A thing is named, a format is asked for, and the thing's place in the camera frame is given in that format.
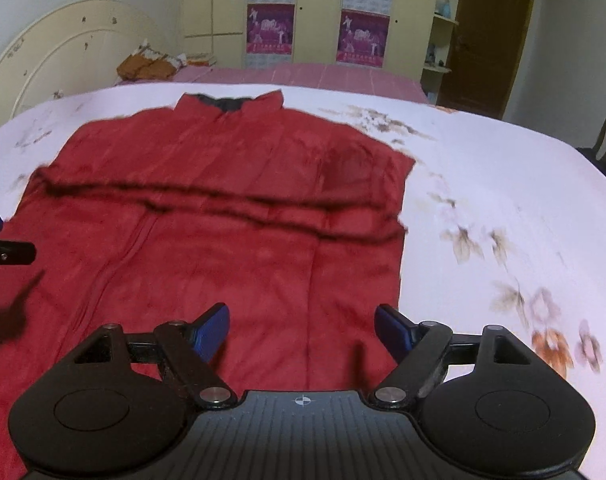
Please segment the purple poster lower right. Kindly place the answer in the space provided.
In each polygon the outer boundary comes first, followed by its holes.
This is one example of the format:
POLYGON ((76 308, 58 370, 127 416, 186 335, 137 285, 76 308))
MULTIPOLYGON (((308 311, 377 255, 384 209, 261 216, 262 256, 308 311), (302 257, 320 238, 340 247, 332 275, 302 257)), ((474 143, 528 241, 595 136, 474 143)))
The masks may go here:
POLYGON ((390 18, 385 15, 343 10, 337 54, 340 64, 382 68, 390 18))

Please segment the white floral bed quilt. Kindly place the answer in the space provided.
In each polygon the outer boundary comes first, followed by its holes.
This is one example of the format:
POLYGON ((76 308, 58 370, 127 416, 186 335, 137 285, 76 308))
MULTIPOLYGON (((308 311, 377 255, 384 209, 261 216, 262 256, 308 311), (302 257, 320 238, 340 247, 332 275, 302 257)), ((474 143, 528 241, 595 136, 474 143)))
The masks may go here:
POLYGON ((584 474, 606 479, 606 178, 568 144, 507 122, 358 93, 282 95, 415 160, 403 313, 460 332, 543 333, 596 415, 584 474))

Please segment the cream wooden headboard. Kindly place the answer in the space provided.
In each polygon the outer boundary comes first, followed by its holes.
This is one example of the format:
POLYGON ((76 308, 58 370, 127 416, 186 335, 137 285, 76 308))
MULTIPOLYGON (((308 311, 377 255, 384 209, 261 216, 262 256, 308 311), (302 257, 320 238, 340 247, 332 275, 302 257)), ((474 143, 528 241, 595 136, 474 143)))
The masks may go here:
POLYGON ((171 44, 142 10, 118 0, 81 0, 27 27, 0 56, 0 127, 46 101, 108 88, 142 44, 171 44))

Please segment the red quilted jacket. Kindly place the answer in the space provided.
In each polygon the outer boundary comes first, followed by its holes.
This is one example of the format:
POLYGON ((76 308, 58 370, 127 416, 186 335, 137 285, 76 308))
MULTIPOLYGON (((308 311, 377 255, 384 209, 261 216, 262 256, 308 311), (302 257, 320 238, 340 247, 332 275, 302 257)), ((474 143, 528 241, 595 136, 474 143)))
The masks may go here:
POLYGON ((373 388, 393 365, 373 312, 399 299, 413 165, 277 91, 76 130, 5 226, 36 258, 0 269, 0 479, 23 471, 12 404, 108 323, 146 332, 222 302, 231 388, 373 388))

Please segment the brown wooden door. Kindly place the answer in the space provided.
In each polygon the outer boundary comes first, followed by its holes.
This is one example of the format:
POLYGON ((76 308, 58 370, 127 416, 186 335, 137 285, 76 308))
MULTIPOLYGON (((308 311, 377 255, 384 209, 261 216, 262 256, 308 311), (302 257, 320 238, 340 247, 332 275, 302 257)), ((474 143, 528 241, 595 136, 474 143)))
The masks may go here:
POLYGON ((500 119, 516 80, 534 0, 459 0, 437 104, 500 119))

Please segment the cream open shelf unit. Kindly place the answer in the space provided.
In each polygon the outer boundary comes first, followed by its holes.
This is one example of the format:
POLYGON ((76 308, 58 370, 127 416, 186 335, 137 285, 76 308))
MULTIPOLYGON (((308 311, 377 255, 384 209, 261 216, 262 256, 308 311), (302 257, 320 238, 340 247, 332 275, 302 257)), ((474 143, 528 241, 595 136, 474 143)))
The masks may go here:
POLYGON ((448 56, 458 27, 458 4, 459 0, 434 0, 429 42, 420 79, 421 88, 432 105, 437 105, 444 76, 452 71, 448 56))

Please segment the cream wardrobe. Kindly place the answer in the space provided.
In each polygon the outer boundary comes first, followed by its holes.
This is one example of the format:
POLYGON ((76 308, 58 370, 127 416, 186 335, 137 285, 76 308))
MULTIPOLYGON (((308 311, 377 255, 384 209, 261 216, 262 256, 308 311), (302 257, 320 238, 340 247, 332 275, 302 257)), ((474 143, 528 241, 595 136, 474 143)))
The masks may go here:
MULTIPOLYGON (((343 0, 294 0, 293 60, 335 62, 343 0)), ((435 0, 392 0, 383 68, 419 79, 435 0)), ((212 53, 218 66, 245 66, 247 0, 181 0, 181 48, 212 53)))

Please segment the pink bed sheet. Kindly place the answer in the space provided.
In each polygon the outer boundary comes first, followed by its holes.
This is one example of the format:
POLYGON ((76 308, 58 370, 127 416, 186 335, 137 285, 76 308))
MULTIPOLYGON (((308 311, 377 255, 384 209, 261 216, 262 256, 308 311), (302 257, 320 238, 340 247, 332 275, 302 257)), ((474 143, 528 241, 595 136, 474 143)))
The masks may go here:
POLYGON ((340 92, 369 94, 396 100, 428 104, 419 82, 363 66, 285 63, 268 68, 223 68, 187 65, 182 68, 117 68, 127 82, 189 82, 193 84, 280 84, 340 92))

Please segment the purple poster lower left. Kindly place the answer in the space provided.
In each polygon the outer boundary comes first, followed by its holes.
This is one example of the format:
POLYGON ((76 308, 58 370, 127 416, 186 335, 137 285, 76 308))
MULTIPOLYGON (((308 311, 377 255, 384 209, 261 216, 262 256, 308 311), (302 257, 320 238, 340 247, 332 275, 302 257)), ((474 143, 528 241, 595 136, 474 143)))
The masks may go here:
POLYGON ((245 67, 268 68, 292 61, 294 5, 250 3, 245 36, 245 67))

